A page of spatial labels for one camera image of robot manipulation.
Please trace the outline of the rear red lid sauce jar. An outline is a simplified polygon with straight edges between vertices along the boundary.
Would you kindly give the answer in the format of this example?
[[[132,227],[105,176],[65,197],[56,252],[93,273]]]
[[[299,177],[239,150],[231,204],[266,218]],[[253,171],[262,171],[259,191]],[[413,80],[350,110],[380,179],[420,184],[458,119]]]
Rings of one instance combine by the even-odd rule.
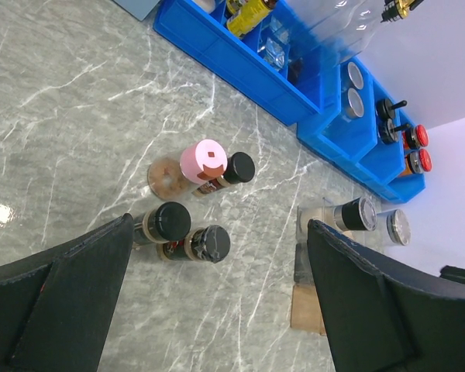
[[[402,137],[405,150],[420,150],[429,145],[429,135],[423,125],[407,128],[402,133]]]

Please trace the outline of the pink lid spice jar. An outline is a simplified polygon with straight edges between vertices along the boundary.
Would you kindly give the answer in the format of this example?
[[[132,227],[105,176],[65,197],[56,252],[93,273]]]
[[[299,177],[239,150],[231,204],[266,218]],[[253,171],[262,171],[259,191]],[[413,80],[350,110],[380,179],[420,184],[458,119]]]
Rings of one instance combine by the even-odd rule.
[[[222,145],[203,139],[154,160],[147,171],[147,182],[158,198],[173,201],[223,175],[227,166]]]

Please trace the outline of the front black lid sugar jar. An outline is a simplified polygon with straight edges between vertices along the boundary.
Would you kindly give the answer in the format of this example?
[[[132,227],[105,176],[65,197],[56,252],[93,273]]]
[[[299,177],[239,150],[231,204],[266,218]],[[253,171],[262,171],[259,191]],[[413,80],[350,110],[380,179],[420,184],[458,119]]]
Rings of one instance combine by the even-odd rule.
[[[381,141],[386,145],[391,145],[399,141],[401,132],[410,129],[411,127],[412,125],[408,122],[396,126],[392,119],[387,119],[377,125],[377,131]]]

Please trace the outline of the right dark oil bottle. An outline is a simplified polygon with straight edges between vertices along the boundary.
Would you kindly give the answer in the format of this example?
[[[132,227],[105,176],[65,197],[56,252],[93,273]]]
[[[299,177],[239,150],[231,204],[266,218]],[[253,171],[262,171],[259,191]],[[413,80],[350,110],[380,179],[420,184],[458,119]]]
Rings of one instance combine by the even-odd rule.
[[[290,1],[300,23],[289,31],[288,80],[298,83],[304,59],[319,55],[317,72],[360,54],[380,27],[406,19],[420,1]]]

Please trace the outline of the front red lid sauce jar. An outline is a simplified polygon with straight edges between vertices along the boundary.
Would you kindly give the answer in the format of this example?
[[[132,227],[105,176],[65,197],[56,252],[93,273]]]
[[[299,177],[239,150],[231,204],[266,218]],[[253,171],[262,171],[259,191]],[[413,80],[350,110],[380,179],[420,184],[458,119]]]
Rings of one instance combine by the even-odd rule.
[[[426,149],[414,150],[405,156],[405,169],[399,177],[424,174],[432,170],[432,159]]]

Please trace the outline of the rear clear glass jar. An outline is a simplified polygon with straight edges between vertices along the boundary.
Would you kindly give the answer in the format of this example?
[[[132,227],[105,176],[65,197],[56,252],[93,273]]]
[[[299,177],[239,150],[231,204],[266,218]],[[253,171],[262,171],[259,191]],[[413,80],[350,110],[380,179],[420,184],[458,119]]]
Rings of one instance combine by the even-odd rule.
[[[356,90],[361,90],[364,86],[361,70],[352,61],[346,65],[346,86]]]

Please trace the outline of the front clear glass jar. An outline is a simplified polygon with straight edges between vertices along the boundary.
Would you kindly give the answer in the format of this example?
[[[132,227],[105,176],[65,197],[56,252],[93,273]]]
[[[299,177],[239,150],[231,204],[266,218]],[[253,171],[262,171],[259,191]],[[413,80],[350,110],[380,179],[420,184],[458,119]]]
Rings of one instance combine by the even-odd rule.
[[[342,96],[346,117],[358,119],[364,115],[364,104],[359,92],[355,88],[349,88]]]

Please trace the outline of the left glass oil bottle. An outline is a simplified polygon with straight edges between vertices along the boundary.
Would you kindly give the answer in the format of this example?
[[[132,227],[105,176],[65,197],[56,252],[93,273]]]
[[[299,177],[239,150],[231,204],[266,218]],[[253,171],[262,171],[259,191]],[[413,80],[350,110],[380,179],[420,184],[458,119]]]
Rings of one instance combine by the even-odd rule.
[[[328,70],[365,49],[384,21],[384,1],[285,1],[263,26],[259,51],[275,70],[316,57]]]

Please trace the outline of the blue divided crate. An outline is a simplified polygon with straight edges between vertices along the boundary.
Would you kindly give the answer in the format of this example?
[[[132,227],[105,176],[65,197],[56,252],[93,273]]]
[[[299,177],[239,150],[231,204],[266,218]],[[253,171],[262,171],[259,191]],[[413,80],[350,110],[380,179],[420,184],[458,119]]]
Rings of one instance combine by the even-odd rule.
[[[193,1],[165,1],[154,29],[286,126],[331,122],[341,112],[340,72],[329,67],[286,2],[242,39],[226,28],[224,1],[207,13]]]

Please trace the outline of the black cap spice bottle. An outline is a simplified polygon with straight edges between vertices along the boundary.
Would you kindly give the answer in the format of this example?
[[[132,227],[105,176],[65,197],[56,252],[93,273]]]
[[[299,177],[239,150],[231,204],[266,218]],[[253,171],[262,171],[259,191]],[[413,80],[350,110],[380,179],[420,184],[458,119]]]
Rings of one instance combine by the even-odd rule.
[[[197,188],[192,192],[196,197],[210,195],[224,188],[250,182],[256,173],[253,158],[244,152],[236,152],[228,158],[228,165],[224,173]]]

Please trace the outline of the silver lid spice jar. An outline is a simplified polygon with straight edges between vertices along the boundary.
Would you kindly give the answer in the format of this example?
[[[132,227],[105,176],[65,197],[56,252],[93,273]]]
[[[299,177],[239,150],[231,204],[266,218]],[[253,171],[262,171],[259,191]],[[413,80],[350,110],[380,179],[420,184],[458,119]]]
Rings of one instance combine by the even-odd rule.
[[[386,217],[387,234],[395,245],[407,246],[412,231],[407,215],[401,209],[389,211]]]

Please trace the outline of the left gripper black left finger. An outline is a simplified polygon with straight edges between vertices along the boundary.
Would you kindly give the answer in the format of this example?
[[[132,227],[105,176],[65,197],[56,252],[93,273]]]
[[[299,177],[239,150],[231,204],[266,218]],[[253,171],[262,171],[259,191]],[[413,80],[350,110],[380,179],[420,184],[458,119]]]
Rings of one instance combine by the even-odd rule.
[[[133,247],[125,214],[0,266],[0,371],[96,371]]]

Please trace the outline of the red lid sauce jar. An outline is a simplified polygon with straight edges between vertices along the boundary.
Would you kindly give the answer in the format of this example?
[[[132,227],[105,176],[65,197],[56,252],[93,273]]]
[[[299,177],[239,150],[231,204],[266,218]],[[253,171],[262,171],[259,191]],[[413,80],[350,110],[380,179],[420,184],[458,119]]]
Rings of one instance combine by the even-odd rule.
[[[405,156],[405,169],[399,177],[424,174],[432,170],[432,159],[426,149],[414,150]]]
[[[405,150],[420,150],[429,145],[429,135],[423,125],[407,128],[402,133],[402,137]]]

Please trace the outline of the dark shaker spice bottle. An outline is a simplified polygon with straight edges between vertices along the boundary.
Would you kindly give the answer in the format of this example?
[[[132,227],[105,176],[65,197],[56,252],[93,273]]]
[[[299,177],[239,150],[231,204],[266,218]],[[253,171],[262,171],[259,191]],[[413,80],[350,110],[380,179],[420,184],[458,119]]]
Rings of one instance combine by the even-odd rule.
[[[194,261],[217,264],[229,254],[231,241],[226,229],[219,225],[197,228],[183,239],[157,245],[162,260]]]

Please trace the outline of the small black cap bottle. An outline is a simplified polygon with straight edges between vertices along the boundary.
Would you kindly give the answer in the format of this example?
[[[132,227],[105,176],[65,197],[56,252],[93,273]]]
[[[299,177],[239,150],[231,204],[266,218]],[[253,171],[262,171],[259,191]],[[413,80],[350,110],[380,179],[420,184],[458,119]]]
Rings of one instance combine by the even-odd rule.
[[[175,201],[164,202],[157,208],[134,218],[134,240],[138,246],[168,243],[186,237],[191,230],[188,209]]]

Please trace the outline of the large blue triple bin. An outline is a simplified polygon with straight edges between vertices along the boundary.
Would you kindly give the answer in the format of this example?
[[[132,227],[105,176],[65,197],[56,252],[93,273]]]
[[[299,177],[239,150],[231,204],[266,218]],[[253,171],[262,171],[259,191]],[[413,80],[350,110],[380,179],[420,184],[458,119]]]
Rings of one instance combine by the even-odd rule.
[[[297,124],[298,140],[313,153],[338,167],[387,202],[404,204],[425,190],[425,175],[402,177],[405,149],[402,139],[385,144],[378,133],[376,103],[389,95],[362,62],[351,59],[363,75],[364,114],[346,121],[341,112],[344,101],[338,95],[328,97],[321,114]]]

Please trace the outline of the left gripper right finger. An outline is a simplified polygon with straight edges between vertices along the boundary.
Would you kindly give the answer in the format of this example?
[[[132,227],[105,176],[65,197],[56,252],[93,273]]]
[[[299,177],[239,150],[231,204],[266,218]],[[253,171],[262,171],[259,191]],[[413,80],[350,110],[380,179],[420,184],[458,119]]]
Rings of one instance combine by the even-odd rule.
[[[337,371],[465,371],[465,284],[308,223],[308,256]]]

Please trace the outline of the rear black lid jar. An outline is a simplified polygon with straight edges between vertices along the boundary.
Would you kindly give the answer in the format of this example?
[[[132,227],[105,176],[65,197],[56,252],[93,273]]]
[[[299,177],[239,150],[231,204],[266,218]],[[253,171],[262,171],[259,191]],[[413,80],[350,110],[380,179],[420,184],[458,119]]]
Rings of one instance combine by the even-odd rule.
[[[406,100],[393,103],[389,98],[384,98],[376,102],[375,108],[377,116],[382,121],[388,119],[394,120],[396,117],[396,111],[400,108],[405,107],[408,104]]]

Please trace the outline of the clear glass jar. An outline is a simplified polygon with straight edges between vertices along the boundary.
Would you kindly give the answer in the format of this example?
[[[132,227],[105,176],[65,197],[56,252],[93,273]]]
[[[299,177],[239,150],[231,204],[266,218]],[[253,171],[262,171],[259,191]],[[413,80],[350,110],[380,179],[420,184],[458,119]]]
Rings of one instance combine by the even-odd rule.
[[[342,96],[346,117],[358,119],[364,115],[364,104],[359,92],[355,88],[349,88]]]
[[[346,65],[346,86],[356,90],[361,90],[364,86],[361,70],[352,61]]]

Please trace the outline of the front cork yellow bottle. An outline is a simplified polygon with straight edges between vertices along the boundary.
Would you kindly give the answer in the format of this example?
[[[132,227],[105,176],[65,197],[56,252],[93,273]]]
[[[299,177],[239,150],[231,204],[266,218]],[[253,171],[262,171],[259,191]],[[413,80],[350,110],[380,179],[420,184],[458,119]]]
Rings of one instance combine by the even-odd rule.
[[[247,1],[226,22],[226,28],[242,39],[265,19],[276,7],[277,1]]]

